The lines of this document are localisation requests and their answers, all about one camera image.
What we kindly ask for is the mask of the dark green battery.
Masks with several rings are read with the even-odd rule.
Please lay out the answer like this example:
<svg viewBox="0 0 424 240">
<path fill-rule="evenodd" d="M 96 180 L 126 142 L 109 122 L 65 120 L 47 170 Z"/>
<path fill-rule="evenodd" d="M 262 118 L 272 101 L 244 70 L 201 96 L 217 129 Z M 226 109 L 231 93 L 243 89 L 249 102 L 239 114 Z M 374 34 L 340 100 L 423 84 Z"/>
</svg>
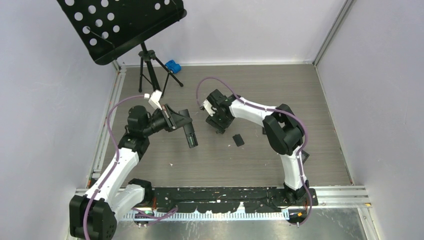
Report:
<svg viewBox="0 0 424 240">
<path fill-rule="evenodd" d="M 187 141 L 188 141 L 189 148 L 194 148 L 198 146 L 198 142 L 197 142 L 197 138 L 195 134 L 187 135 Z"/>
</svg>

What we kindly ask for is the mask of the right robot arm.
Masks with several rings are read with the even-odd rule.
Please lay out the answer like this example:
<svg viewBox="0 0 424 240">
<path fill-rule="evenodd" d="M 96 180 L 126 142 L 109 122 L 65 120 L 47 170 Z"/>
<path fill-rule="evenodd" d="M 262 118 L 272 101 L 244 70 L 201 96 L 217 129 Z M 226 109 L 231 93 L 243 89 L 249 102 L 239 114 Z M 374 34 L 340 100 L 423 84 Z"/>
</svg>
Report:
<svg viewBox="0 0 424 240">
<path fill-rule="evenodd" d="M 284 198 L 299 205 L 306 197 L 309 182 L 304 175 L 302 145 L 305 129 L 287 104 L 267 106 L 239 95 L 211 92 L 199 105 L 208 113 L 206 122 L 223 134 L 234 119 L 244 119 L 264 129 L 270 147 L 280 156 L 284 170 Z"/>
</svg>

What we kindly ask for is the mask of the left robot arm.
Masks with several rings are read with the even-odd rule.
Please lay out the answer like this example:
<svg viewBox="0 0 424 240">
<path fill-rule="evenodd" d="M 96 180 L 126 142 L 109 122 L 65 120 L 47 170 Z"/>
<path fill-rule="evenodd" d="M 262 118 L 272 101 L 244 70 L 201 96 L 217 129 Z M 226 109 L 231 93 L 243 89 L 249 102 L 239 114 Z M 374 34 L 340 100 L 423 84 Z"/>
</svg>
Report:
<svg viewBox="0 0 424 240">
<path fill-rule="evenodd" d="M 187 109 L 174 111 L 168 104 L 149 113 L 142 105 L 128 111 L 125 133 L 117 144 L 117 152 L 95 184 L 83 195 L 74 195 L 69 202 L 69 232 L 84 240 L 110 240 L 119 221 L 139 204 L 148 207 L 153 202 L 152 184 L 134 178 L 120 192 L 124 180 L 146 153 L 149 136 L 184 128 L 186 138 L 194 134 Z"/>
</svg>

